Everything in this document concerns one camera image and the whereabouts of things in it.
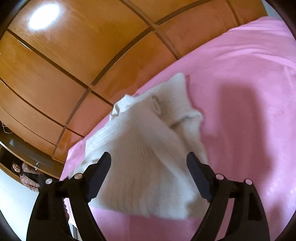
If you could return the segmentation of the white knitted sweater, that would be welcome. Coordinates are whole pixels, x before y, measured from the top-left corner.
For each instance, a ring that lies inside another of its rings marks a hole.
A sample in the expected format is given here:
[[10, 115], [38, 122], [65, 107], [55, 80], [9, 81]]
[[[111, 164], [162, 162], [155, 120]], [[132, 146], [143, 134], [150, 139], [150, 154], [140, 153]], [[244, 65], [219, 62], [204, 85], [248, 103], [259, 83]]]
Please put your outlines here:
[[86, 141], [82, 163], [72, 177], [111, 155], [111, 167], [95, 208], [140, 216], [201, 218], [208, 201], [201, 197], [187, 168], [194, 152], [202, 163], [207, 155], [200, 139], [203, 115], [192, 108], [182, 73], [139, 96], [118, 101], [109, 121]]

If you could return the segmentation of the person in pink jacket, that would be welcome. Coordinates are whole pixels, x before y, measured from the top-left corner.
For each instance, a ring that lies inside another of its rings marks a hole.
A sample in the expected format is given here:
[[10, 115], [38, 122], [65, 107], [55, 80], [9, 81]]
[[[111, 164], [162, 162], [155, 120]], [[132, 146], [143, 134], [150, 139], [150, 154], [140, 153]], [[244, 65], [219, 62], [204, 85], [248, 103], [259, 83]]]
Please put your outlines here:
[[12, 162], [11, 169], [18, 174], [20, 181], [24, 186], [37, 193], [47, 180], [47, 176], [44, 173], [34, 169], [24, 162], [22, 165]]

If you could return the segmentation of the large wooden wardrobe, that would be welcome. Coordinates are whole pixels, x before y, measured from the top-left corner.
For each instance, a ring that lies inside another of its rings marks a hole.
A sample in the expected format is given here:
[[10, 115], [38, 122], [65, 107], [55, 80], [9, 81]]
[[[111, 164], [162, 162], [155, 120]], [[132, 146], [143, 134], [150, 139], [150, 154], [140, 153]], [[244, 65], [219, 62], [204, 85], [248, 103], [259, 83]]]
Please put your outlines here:
[[265, 15], [261, 1], [1, 1], [1, 144], [59, 178], [121, 97]]

